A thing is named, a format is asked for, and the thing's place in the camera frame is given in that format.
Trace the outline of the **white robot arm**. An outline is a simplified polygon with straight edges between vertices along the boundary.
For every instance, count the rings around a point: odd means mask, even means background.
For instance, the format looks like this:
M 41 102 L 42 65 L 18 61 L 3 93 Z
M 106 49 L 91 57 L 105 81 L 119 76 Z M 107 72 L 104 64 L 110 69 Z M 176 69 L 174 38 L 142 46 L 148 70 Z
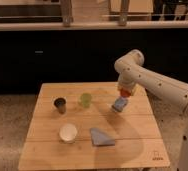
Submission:
M 144 55 L 138 49 L 118 58 L 114 68 L 119 74 L 120 89 L 132 92 L 136 84 L 155 96 L 180 108 L 188 116 L 188 83 L 164 76 L 143 67 Z M 184 129 L 177 171 L 188 171 L 188 120 Z

